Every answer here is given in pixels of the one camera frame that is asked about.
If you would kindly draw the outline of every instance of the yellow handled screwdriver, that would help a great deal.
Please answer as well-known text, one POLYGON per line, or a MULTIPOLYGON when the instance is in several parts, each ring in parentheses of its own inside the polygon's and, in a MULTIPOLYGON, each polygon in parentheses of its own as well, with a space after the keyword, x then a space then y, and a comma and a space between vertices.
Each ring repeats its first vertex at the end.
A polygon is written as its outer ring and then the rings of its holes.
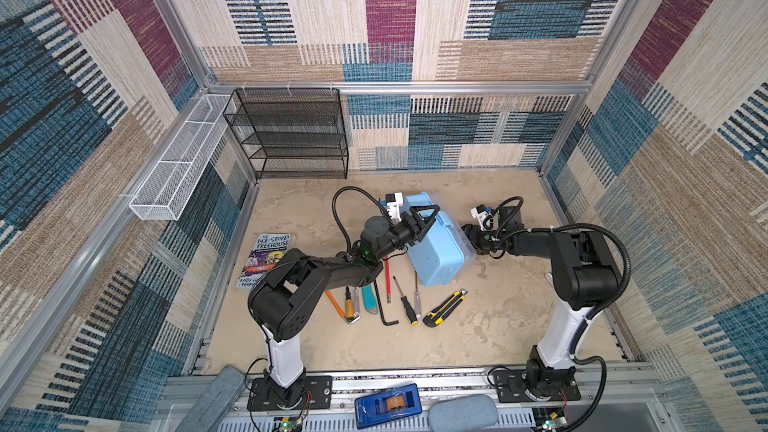
POLYGON ((392 276, 392 280, 395 281, 397 290, 400 292, 400 300, 402 301, 402 305, 406 308, 406 316, 408 317, 408 320, 411 321, 411 325, 416 325, 418 323, 418 320, 416 320, 416 312, 413 311, 413 307, 411 307, 410 302, 408 302, 408 297, 402 292, 400 284, 397 283, 397 278, 395 278, 394 275, 392 276))
POLYGON ((355 305, 352 303, 352 294, 350 293, 349 285, 346 287, 344 299, 344 308, 346 308, 346 320, 351 321, 355 318, 355 305))

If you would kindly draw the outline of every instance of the white wire basket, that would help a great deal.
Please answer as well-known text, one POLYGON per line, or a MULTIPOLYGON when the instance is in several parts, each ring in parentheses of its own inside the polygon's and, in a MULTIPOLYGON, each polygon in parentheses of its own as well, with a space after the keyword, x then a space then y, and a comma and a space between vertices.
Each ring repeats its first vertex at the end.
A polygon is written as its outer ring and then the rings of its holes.
POLYGON ((226 130, 228 95, 206 94, 130 201, 141 220, 178 220, 226 130))

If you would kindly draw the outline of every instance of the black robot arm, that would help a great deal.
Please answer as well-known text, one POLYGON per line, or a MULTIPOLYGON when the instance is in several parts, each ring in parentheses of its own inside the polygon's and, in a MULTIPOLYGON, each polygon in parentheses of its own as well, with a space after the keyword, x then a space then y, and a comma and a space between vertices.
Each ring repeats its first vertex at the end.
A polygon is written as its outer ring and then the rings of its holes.
POLYGON ((322 293, 332 288, 362 287, 382 270, 382 260, 397 249, 424 239, 435 223, 439 206, 410 207, 391 225, 383 216, 370 217, 360 240, 349 252, 320 258, 292 248, 264 274, 248 295, 251 316, 266 326, 276 341, 294 337, 310 319, 322 293), (428 216, 422 213, 429 211, 428 216), (296 286, 291 292, 287 284, 296 286))
POLYGON ((554 290, 575 311, 594 307, 617 291, 621 274, 602 233, 526 229, 516 207, 500 207, 499 214, 501 230, 483 231, 475 224, 462 227, 477 254, 550 259, 554 290), (505 209, 513 209, 512 215, 505 209))

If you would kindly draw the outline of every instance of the patterned carpet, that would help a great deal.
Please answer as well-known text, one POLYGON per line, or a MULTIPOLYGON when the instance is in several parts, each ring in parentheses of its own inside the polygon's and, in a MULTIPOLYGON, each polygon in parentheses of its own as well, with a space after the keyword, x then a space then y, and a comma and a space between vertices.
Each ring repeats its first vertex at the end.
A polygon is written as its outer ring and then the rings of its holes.
MULTIPOLYGON (((221 82, 580 80, 619 1, 174 0, 221 82)), ((346 97, 350 168, 535 166, 570 97, 531 99, 346 97)))
MULTIPOLYGON (((153 0, 0 3, 1 353, 197 84, 153 0)), ((0 430, 146 428, 240 214, 234 146, 219 144, 181 220, 131 223, 0 430)))
POLYGON ((768 430, 768 0, 644 0, 549 172, 688 430, 768 430))

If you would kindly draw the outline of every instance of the screwdriver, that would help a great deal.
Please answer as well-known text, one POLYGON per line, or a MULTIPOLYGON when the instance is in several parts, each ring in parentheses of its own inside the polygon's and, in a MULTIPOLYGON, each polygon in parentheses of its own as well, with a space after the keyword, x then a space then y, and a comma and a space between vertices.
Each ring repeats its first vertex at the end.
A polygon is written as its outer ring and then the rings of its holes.
POLYGON ((411 325, 416 325, 418 323, 416 320, 416 312, 413 311, 413 307, 411 307, 411 304, 408 302, 408 297, 402 292, 400 284, 397 283, 397 278, 394 275, 392 276, 392 280, 395 281, 397 290, 400 292, 400 300, 402 301, 402 305, 406 308, 406 316, 408 317, 408 320, 411 321, 411 325))
POLYGON ((346 308, 346 320, 351 321, 355 318, 355 305, 352 303, 352 294, 350 293, 350 286, 347 285, 346 292, 344 293, 344 307, 346 308))
POLYGON ((416 318, 422 317, 422 296, 418 294, 418 274, 413 271, 416 276, 416 292, 413 293, 413 308, 416 310, 416 318))

